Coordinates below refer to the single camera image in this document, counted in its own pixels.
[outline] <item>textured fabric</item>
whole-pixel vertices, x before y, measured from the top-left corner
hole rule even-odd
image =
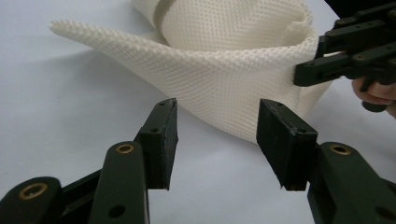
[[[75,21],[50,29],[113,57],[198,118],[251,142],[261,98],[304,117],[330,85],[292,85],[295,64],[311,60],[318,44],[302,0],[175,0],[165,11],[159,2],[134,3],[161,34]]]

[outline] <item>folded towel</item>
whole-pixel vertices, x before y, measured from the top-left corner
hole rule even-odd
[[[292,84],[318,36],[304,0],[136,0],[158,32],[131,35],[75,21],[50,29],[97,49],[176,97],[205,122],[251,142],[261,98],[304,117],[330,83]]]

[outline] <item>screw hole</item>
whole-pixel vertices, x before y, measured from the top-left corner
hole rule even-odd
[[[111,208],[110,211],[108,211],[108,216],[116,218],[122,216],[124,212],[125,212],[125,207],[122,205],[117,205]]]
[[[375,211],[383,218],[389,219],[389,220],[396,220],[396,215],[392,212],[389,211],[387,208],[378,206],[375,208]]]
[[[357,55],[357,56],[354,57],[354,59],[355,59],[355,60],[359,60],[359,61],[363,61],[363,60],[365,60],[366,58],[365,58],[363,55]]]
[[[351,151],[349,150],[349,148],[346,147],[341,147],[341,146],[330,146],[330,149],[340,155],[344,155],[347,156],[351,153]]]
[[[122,145],[116,148],[116,152],[120,154],[126,154],[132,152],[134,150],[134,146],[132,145]]]
[[[46,191],[47,187],[48,185],[46,183],[34,183],[22,189],[19,197],[22,200],[33,199]]]

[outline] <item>cloth fold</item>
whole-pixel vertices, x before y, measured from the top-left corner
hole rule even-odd
[[[161,2],[168,5],[159,10]],[[254,143],[261,98],[304,117],[329,87],[292,84],[295,64],[313,59],[318,45],[303,0],[165,2],[134,1],[161,32],[138,36],[75,21],[50,29],[113,57],[198,118]]]

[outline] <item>human hand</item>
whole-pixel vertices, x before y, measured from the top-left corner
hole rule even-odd
[[[396,83],[384,86],[375,82],[369,87],[367,92],[361,92],[359,89],[363,81],[364,77],[352,81],[352,88],[355,94],[365,102],[375,105],[388,105],[388,113],[396,118]]]

